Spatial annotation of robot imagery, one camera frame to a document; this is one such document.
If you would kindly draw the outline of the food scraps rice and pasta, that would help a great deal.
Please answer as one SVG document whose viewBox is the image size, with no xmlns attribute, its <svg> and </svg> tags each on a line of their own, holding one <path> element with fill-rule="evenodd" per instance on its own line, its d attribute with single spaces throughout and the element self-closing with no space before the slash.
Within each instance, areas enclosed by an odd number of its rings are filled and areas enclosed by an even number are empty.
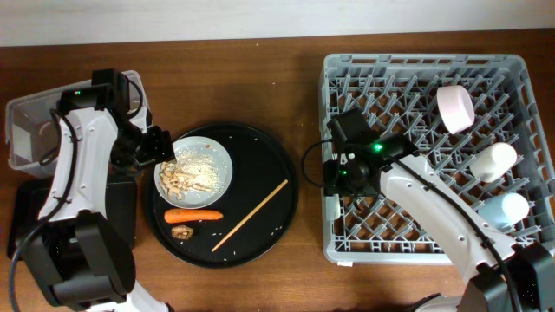
<svg viewBox="0 0 555 312">
<path fill-rule="evenodd" d="M 179 152 L 175 162 L 162 162 L 159 186 L 170 198 L 184 200 L 192 192 L 214 194 L 221 181 L 216 159 L 195 150 Z"/>
</svg>

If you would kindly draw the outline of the grey plate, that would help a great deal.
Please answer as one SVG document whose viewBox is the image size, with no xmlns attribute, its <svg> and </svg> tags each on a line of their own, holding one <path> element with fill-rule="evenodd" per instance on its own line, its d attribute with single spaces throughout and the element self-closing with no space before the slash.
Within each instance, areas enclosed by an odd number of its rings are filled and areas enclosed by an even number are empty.
<svg viewBox="0 0 555 312">
<path fill-rule="evenodd" d="M 216 140 L 188 136 L 174 141 L 175 159 L 154 168 L 154 185 L 170 205 L 199 209 L 218 201 L 232 181 L 230 154 Z"/>
</svg>

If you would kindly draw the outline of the orange carrot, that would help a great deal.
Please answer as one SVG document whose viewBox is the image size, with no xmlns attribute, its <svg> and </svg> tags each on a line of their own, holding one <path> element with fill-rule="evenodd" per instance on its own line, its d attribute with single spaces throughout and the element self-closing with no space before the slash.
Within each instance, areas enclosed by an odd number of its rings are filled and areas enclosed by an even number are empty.
<svg viewBox="0 0 555 312">
<path fill-rule="evenodd" d="M 179 224 L 192 221 L 220 220 L 224 215 L 219 211 L 212 210 L 185 210 L 171 209 L 164 213 L 164 220 L 168 224 Z"/>
</svg>

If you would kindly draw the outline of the brown walnut piece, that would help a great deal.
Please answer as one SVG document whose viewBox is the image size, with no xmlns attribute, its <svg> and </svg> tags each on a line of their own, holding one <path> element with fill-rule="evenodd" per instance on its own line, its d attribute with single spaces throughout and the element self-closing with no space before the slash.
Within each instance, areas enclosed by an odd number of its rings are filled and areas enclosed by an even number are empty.
<svg viewBox="0 0 555 312">
<path fill-rule="evenodd" d="M 171 234 L 179 240 L 188 240 L 193 236 L 194 230 L 186 225 L 177 225 L 171 229 Z"/>
</svg>

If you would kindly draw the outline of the pink-white bowl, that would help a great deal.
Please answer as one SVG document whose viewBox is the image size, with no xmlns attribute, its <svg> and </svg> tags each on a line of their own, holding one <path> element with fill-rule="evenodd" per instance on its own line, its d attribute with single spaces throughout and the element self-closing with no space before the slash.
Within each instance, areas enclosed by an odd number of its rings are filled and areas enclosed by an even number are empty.
<svg viewBox="0 0 555 312">
<path fill-rule="evenodd" d="M 472 126 L 475 119 L 473 103 L 464 87 L 441 87 L 436 96 L 441 119 L 451 134 L 460 133 Z"/>
</svg>

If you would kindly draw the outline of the white cup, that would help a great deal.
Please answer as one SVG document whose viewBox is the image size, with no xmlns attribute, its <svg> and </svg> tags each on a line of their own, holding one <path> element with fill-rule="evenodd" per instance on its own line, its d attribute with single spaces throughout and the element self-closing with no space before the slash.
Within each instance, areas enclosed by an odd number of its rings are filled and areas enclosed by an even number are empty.
<svg viewBox="0 0 555 312">
<path fill-rule="evenodd" d="M 517 157 L 511 145 L 495 143 L 475 154 L 475 161 L 469 166 L 470 172 L 480 181 L 492 183 L 516 163 Z"/>
</svg>

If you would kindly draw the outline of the light blue cup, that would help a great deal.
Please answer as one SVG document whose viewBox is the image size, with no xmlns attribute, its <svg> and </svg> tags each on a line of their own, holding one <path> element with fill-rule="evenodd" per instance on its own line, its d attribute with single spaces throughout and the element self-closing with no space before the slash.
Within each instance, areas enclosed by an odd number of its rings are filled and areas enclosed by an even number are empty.
<svg viewBox="0 0 555 312">
<path fill-rule="evenodd" d="M 518 193 L 505 193 L 484 201 L 478 214 L 498 230 L 513 226 L 528 215 L 530 205 Z"/>
</svg>

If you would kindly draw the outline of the white plastic fork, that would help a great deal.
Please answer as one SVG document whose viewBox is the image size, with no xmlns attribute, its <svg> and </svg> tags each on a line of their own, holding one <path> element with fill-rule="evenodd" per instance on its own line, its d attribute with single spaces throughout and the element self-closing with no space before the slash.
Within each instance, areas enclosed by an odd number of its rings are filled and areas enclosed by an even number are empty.
<svg viewBox="0 0 555 312">
<path fill-rule="evenodd" d="M 333 220 L 337 220 L 341 217 L 341 199 L 338 195 L 333 195 L 330 198 L 330 217 Z"/>
</svg>

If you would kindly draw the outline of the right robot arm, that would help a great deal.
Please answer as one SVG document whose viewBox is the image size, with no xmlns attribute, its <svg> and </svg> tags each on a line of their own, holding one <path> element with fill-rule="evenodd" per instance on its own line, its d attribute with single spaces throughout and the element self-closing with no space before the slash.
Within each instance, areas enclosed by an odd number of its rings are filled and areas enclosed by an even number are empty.
<svg viewBox="0 0 555 312">
<path fill-rule="evenodd" d="M 403 134 L 380 135 L 353 108 L 327 123 L 336 160 L 324 163 L 325 194 L 381 194 L 439 245 L 466 285 L 459 297 L 433 295 L 413 311 L 547 311 L 554 307 L 554 259 L 539 243 L 520 247 L 480 217 L 433 171 Z"/>
</svg>

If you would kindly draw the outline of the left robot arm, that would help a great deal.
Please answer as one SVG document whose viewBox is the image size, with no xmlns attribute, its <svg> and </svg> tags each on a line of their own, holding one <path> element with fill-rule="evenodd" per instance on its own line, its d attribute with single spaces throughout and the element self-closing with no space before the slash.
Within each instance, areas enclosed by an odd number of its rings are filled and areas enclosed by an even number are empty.
<svg viewBox="0 0 555 312">
<path fill-rule="evenodd" d="M 65 89 L 49 113 L 58 147 L 50 193 L 34 227 L 16 244 L 8 274 L 13 310 L 16 267 L 27 265 L 47 302 L 74 311 L 169 311 L 137 281 L 129 244 L 108 222 L 108 168 L 141 171 L 175 158 L 171 135 L 133 119 L 136 83 L 113 68 L 93 72 L 85 88 Z"/>
</svg>

